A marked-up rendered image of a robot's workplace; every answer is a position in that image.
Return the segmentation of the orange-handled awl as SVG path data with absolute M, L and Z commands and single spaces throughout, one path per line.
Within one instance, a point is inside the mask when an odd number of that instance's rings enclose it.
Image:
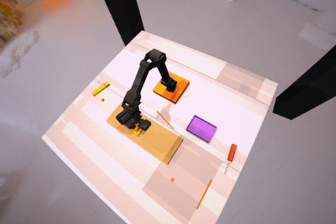
M 233 161 L 233 157 L 234 157 L 234 154 L 235 154 L 236 147 L 237 147 L 237 146 L 236 146 L 235 144 L 232 144 L 231 149 L 230 149 L 230 152 L 229 152 L 229 155 L 228 155 L 228 158 L 227 158 L 227 160 L 229 160 L 229 162 L 230 162 L 230 161 L 231 161 L 231 162 Z M 228 166 L 229 166 L 229 162 L 228 162 Z M 228 166 L 227 166 L 227 168 L 226 168 L 225 175 L 226 175 Z

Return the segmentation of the yellow rectangular bar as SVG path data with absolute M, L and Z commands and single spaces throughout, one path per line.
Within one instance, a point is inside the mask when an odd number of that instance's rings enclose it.
M 110 84 L 107 81 L 106 83 L 104 83 L 100 87 L 98 87 L 95 91 L 93 91 L 91 94 L 95 97 L 97 94 L 99 94 L 101 91 L 105 90 L 109 86 L 110 86 Z

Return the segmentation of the purple shallow tray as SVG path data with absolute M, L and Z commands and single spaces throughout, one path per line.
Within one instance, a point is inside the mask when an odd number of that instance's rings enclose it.
M 186 130 L 193 135 L 199 137 L 206 143 L 209 143 L 217 127 L 208 121 L 194 115 Z

